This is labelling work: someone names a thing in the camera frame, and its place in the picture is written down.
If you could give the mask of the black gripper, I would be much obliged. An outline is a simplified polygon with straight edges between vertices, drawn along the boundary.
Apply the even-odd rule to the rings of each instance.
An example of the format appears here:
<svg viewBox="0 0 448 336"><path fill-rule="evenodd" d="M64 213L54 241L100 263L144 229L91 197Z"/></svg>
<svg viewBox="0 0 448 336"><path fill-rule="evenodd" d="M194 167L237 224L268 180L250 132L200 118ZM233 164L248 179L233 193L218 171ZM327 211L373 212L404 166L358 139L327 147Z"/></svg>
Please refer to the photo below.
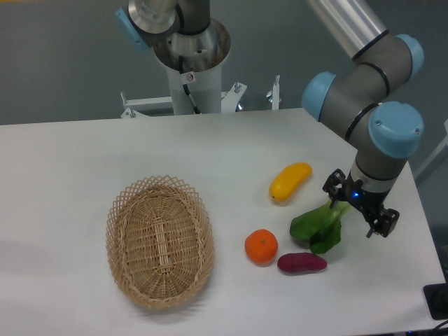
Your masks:
<svg viewBox="0 0 448 336"><path fill-rule="evenodd" d="M336 169L325 181L323 191L328 194L331 209L347 201L363 214L370 226L367 238L373 234L388 237L395 229L400 213L383 207L389 181L369 177L360 169L351 169L346 179L343 171Z"/></svg>

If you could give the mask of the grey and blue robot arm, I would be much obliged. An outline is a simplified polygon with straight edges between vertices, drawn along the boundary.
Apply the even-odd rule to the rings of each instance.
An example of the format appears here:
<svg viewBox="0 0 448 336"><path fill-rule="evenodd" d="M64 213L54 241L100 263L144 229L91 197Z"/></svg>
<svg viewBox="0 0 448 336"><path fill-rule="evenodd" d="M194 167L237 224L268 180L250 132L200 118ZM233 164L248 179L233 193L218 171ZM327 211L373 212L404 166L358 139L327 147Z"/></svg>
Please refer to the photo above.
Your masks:
<svg viewBox="0 0 448 336"><path fill-rule="evenodd" d="M354 63L344 76L316 75L302 94L305 111L357 150L350 172L334 171L323 189L332 202L360 211L371 233L386 237L399 213L384 200L424 129L415 108L388 96L421 69L424 52L411 36L392 35L364 1L309 5ZM167 70L175 114L236 110L243 87L221 93L230 35L211 18L208 1L127 1L115 16L131 43L152 48Z"/></svg>

